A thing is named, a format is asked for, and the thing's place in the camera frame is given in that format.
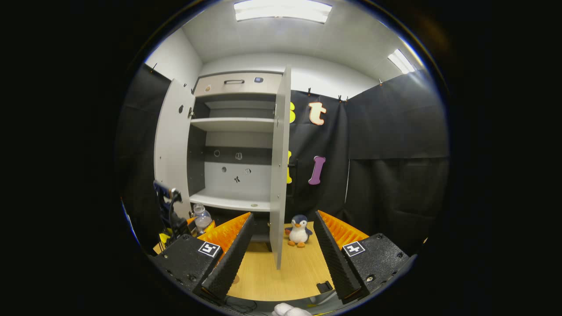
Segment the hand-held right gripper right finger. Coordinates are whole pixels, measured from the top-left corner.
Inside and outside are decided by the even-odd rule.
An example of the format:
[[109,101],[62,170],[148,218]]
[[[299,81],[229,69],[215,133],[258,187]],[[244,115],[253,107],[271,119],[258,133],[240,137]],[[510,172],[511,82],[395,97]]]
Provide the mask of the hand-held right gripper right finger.
[[371,297],[409,271],[416,256],[409,256],[391,239],[368,236],[321,210],[313,227],[333,287],[343,304]]

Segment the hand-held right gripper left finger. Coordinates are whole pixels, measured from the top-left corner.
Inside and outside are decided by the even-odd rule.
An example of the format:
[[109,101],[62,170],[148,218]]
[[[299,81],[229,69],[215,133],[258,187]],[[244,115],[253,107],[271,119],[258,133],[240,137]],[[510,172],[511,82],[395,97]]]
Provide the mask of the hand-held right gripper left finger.
[[185,292],[223,304],[254,232],[254,214],[237,216],[209,232],[185,234],[152,262]]

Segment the clear bottle with red label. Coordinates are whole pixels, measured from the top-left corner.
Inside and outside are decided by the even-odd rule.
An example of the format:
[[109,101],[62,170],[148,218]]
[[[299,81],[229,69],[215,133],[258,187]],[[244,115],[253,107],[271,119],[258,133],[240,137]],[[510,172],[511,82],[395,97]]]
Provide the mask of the clear bottle with red label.
[[208,226],[213,222],[213,219],[203,204],[200,203],[194,204],[193,212],[194,212],[194,222],[197,228],[197,233],[204,234],[205,229],[207,229]]

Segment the grey cabinet door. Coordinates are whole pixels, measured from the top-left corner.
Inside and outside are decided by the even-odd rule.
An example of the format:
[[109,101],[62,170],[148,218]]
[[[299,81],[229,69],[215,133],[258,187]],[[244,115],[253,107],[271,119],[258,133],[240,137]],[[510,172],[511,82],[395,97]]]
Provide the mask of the grey cabinet door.
[[195,97],[180,80],[173,79],[163,100],[156,127],[153,166],[157,182],[180,192],[183,201],[174,204],[176,214],[189,217],[188,138]]
[[289,120],[292,67],[287,64],[275,98],[273,142],[270,174],[269,240],[274,258],[273,267],[281,269],[286,186],[288,170]]

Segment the grey cabinet with shelves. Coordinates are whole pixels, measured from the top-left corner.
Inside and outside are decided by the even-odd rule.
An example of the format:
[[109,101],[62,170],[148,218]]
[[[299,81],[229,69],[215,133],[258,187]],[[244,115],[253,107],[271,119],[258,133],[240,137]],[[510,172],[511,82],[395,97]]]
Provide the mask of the grey cabinet with shelves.
[[252,241],[261,243],[270,242],[275,98],[276,94],[257,93],[195,97],[189,129],[189,200],[203,204],[219,223],[253,212]]

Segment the grey cabinet drawer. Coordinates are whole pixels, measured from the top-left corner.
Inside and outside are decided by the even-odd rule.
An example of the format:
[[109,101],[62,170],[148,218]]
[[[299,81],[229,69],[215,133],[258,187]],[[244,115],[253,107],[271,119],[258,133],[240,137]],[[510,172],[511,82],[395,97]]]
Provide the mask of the grey cabinet drawer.
[[233,72],[198,78],[194,89],[195,97],[219,94],[276,94],[281,73],[268,72]]

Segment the penguin plush toy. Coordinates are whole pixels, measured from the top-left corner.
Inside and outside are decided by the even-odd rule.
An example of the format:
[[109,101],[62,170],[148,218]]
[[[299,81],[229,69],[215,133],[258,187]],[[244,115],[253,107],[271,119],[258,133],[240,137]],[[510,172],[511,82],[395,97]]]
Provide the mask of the penguin plush toy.
[[291,226],[284,229],[288,236],[288,245],[304,248],[313,232],[307,227],[308,218],[305,215],[296,215],[291,219]]

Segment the black backdrop cloth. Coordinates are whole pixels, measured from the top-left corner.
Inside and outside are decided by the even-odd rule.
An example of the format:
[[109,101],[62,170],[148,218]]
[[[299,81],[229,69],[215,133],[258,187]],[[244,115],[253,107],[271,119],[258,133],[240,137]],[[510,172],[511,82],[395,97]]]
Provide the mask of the black backdrop cloth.
[[[153,152],[170,80],[144,67],[116,130],[118,190],[142,248],[153,254],[163,225],[153,190]],[[316,210],[416,253],[442,209],[450,151],[444,105],[428,72],[400,75],[347,102],[291,91],[295,193],[285,219]]]

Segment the narrow ceiling light panel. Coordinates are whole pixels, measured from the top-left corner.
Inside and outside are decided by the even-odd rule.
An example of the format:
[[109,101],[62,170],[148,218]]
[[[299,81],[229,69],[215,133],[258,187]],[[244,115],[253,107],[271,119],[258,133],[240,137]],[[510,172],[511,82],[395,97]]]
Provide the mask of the narrow ceiling light panel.
[[409,62],[400,49],[395,49],[388,55],[387,58],[400,70],[402,74],[408,74],[416,71],[416,68]]

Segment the large ceiling light panel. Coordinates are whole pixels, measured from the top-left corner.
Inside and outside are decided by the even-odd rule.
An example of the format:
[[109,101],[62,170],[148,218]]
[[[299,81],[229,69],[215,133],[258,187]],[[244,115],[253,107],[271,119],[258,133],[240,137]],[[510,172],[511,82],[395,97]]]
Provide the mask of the large ceiling light panel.
[[259,18],[294,18],[324,24],[332,6],[313,0],[245,0],[233,4],[238,22]]

